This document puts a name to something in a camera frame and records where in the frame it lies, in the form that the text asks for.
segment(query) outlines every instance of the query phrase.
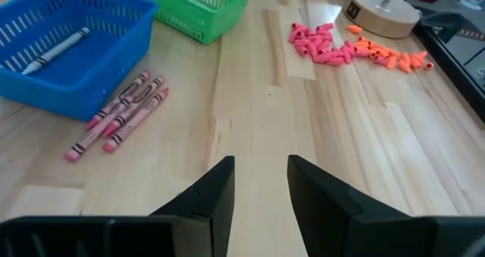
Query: pink eraser cap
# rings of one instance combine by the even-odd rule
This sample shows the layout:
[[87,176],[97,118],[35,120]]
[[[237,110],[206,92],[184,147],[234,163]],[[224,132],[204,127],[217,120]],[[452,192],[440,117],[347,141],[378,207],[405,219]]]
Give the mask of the pink eraser cap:
[[301,56],[305,56],[308,54],[308,49],[302,45],[295,46],[295,49]]
[[330,59],[332,58],[332,55],[329,54],[329,53],[324,53],[324,54],[321,54],[321,55],[317,55],[313,58],[313,61],[315,63],[321,63],[321,64],[324,64],[326,62],[328,62]]
[[316,39],[315,41],[313,41],[313,45],[315,46],[315,48],[318,48],[319,45],[321,45],[321,43],[324,42],[321,38],[319,39]]
[[306,44],[306,48],[307,48],[308,53],[310,54],[311,57],[313,57],[317,54],[317,47],[314,46],[313,43]]
[[72,150],[69,150],[67,153],[64,154],[64,158],[67,161],[74,163],[80,158],[80,155],[73,152]]
[[345,61],[343,60],[343,57],[334,57],[334,58],[331,58],[327,64],[329,65],[333,65],[333,66],[338,66],[338,65],[341,65],[345,63]]
[[293,44],[295,44],[295,45],[306,45],[308,43],[310,43],[310,40],[308,40],[308,39],[296,39]]
[[308,36],[314,36],[315,35],[315,32],[313,30],[311,30],[310,28],[306,29],[305,31],[305,35],[308,37]]
[[296,23],[296,22],[291,24],[291,27],[292,27],[294,30],[298,29],[298,28],[299,28],[299,27],[301,27],[301,26],[302,26],[302,25],[301,25],[300,23]]
[[103,145],[103,150],[111,154],[112,152],[114,152],[114,150],[116,150],[116,146],[113,146],[111,144],[111,141],[109,140],[107,143]]

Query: black label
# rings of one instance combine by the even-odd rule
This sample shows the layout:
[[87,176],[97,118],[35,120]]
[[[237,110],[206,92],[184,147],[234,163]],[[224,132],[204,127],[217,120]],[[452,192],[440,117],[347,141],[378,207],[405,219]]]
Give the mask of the black label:
[[350,2],[349,7],[347,8],[347,15],[352,19],[356,19],[360,11],[361,9],[357,7],[354,2]]

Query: wooden tabletop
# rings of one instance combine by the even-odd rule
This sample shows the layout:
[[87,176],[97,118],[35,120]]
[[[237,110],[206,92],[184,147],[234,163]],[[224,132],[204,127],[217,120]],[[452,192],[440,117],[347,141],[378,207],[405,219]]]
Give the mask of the wooden tabletop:
[[[344,0],[250,0],[210,45],[154,22],[152,47],[130,78],[163,74],[171,95],[113,155],[96,143],[63,154],[84,123],[0,101],[0,218],[147,215],[225,155],[236,156],[230,256],[305,253],[286,160],[298,154],[410,215],[485,214],[485,132],[444,73],[404,74],[357,59],[338,68],[300,58],[290,24],[335,22]],[[415,37],[389,47],[417,52]]]

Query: crayon tip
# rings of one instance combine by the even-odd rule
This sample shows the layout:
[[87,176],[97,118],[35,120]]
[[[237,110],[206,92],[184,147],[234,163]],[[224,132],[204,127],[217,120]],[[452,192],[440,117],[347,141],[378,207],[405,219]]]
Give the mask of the crayon tip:
[[108,141],[107,143],[105,143],[103,145],[103,150],[111,154],[112,152],[114,152],[114,150],[116,150],[116,146],[112,146],[110,143],[111,141]]
[[79,156],[76,157],[75,155],[72,155],[70,152],[67,152],[67,153],[64,154],[64,158],[67,161],[74,163],[74,162],[77,161],[77,159],[79,159]]
[[89,121],[88,125],[86,126],[86,131],[91,130],[96,124],[98,124],[98,120],[96,118],[93,118],[91,121]]
[[162,92],[162,93],[164,94],[164,96],[166,97],[166,96],[168,96],[168,91],[169,91],[169,90],[170,90],[170,89],[167,87],[167,88],[162,89],[162,90],[161,90],[161,92]]
[[150,78],[152,75],[149,70],[144,70],[143,73],[145,74],[146,79]]
[[109,124],[105,131],[103,131],[102,137],[111,136],[117,129],[118,127],[115,124]]

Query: plastic basket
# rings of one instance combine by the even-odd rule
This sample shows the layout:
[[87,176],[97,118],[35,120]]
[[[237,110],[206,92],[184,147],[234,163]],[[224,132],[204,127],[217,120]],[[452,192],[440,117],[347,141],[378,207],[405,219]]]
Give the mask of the plastic basket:
[[248,0],[155,0],[155,18],[203,43],[210,43],[241,18]]
[[[146,0],[12,0],[0,7],[0,96],[89,120],[146,54],[156,4]],[[90,33],[29,75],[36,57]]]

